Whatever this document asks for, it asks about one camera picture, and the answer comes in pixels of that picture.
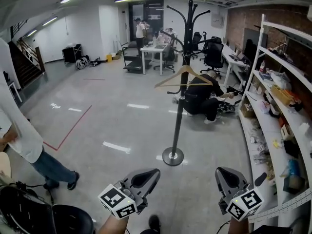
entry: black shirt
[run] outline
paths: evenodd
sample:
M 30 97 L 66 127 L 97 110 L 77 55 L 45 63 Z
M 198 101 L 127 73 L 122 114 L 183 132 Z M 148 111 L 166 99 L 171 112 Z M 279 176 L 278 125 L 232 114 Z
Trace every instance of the black shirt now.
M 211 81 L 213 84 L 212 85 L 202 85 L 202 86 L 189 86 L 188 89 L 186 90 L 187 94 L 191 94 L 191 95 L 197 95 L 196 98 L 194 97 L 190 97 L 186 94 L 186 101 L 187 102 L 192 102 L 195 104 L 200 104 L 202 103 L 204 100 L 208 99 L 210 97 L 211 92 L 214 92 L 216 96 L 221 96 L 223 95 L 223 91 L 221 90 L 219 83 L 213 79 L 211 76 L 204 74 L 204 75 L 200 75 L 204 78 L 206 78 L 207 80 Z M 202 81 L 201 79 L 195 77 L 191 84 L 199 84 L 199 83 L 205 83 L 204 81 Z

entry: coat rack pole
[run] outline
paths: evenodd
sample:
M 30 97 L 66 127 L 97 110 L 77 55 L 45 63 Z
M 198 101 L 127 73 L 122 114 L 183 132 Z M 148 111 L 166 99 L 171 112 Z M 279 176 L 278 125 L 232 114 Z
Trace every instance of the coat rack pole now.
M 187 20 L 187 26 L 185 27 L 185 33 L 184 33 L 183 66 L 190 65 L 190 62 L 191 62 L 190 53 L 192 50 L 192 36 L 193 36 L 193 14 L 194 14 L 193 10 L 195 10 L 196 7 L 197 5 L 195 4 L 194 9 L 193 9 L 193 0 L 189 0 L 188 20 Z M 182 73 L 180 84 L 187 84 L 188 78 L 189 78 L 188 72 Z M 183 115 L 182 114 L 183 106 L 184 106 L 184 100 L 185 100 L 185 91 L 187 87 L 181 86 L 180 88 L 181 88 L 181 95 L 179 98 L 179 104 L 177 108 L 173 146 L 166 148 L 164 152 L 162 153 L 162 160 L 170 166 L 177 166 L 181 164 L 184 160 L 184 153 L 182 152 L 181 149 L 177 148 L 177 142 L 178 142 L 179 134 L 180 134 L 182 115 Z

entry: white t-shirt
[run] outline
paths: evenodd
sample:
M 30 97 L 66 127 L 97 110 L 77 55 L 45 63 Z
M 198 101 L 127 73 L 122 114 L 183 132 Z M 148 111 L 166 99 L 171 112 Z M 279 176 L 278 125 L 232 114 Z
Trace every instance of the white t-shirt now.
M 9 145 L 29 163 L 35 163 L 41 155 L 43 139 L 17 107 L 0 68 L 0 138 L 11 125 L 15 127 L 18 138 Z
M 145 29 L 145 25 L 142 22 L 140 22 L 136 26 L 136 38 L 143 38 L 144 37 L 143 29 Z

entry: perforated metal strip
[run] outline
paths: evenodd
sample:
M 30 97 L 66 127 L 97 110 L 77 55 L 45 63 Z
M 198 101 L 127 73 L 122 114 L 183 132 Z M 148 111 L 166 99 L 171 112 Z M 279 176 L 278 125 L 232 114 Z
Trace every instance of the perforated metal strip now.
M 291 211 L 304 203 L 310 201 L 312 199 L 312 190 L 309 188 L 297 197 L 287 201 L 286 203 L 282 204 L 281 206 L 277 206 L 273 209 L 268 211 L 259 213 L 257 215 L 250 216 L 248 218 L 249 223 L 256 223 L 266 219 L 270 219 L 272 217 L 278 216 L 280 213 L 286 213 Z

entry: blue jeans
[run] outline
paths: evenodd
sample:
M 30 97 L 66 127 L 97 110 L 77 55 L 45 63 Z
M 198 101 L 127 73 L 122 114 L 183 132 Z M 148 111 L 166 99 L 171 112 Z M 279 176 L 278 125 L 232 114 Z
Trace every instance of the blue jeans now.
M 38 173 L 45 178 L 45 182 L 49 187 L 55 187 L 59 181 L 74 183 L 76 174 L 64 167 L 51 155 L 47 154 L 42 147 L 42 153 L 39 159 L 32 164 Z

